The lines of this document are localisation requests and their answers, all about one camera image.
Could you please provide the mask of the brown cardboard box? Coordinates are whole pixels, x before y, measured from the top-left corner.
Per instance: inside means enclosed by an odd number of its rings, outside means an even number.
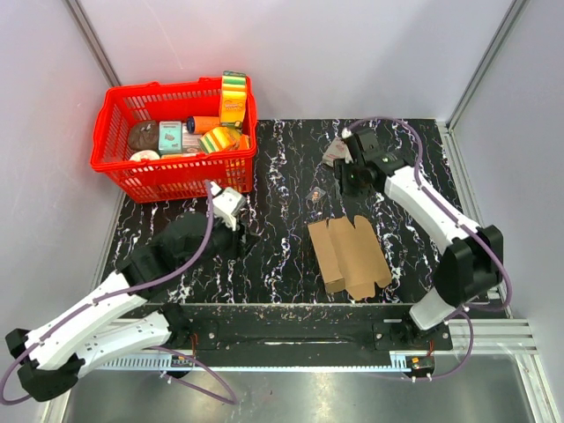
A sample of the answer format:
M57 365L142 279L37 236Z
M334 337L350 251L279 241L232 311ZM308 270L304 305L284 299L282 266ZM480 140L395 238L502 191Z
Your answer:
M391 284L390 267L367 218L325 219L309 224L308 233L326 293L345 291L361 301Z

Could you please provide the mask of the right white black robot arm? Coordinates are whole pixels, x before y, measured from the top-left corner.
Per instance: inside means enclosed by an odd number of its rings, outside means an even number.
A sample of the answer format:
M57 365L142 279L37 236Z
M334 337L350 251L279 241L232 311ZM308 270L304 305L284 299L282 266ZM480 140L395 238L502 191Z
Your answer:
M409 310L401 327L405 345L420 349L432 329L503 279L503 235L482 227L450 204L400 151L386 152L370 129L341 133L350 158L334 161L340 190L358 195L370 190L403 207L425 230L441 255L433 288Z

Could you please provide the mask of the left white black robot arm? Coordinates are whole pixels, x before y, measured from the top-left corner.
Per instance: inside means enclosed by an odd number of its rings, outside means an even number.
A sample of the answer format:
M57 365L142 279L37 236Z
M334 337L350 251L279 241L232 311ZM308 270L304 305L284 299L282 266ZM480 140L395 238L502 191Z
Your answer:
M165 305L129 325L115 319L141 308L195 264L219 256L245 257L259 237L243 223L188 213L135 247L83 300L40 328L14 329L5 337L27 397L45 402L73 388L97 367L152 347L182 348L193 336L178 305Z

